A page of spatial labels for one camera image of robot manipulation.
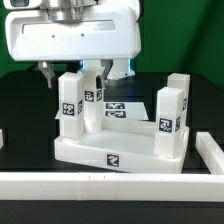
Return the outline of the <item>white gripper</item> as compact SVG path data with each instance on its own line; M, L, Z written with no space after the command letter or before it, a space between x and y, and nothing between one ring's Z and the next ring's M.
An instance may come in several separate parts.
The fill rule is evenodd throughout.
M115 5L90 7L80 22L52 22L44 10L14 11L5 20L7 47L16 61L39 61L52 88L55 73L47 61L135 57L141 50L138 17L131 7ZM102 60L101 66L97 89L107 85L113 61Z

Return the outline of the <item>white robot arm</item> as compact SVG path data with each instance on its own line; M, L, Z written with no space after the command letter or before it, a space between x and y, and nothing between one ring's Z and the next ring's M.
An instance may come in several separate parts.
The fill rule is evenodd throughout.
M141 50L141 0L3 0L10 56L35 61L52 87L55 62L99 60L106 78L114 60Z

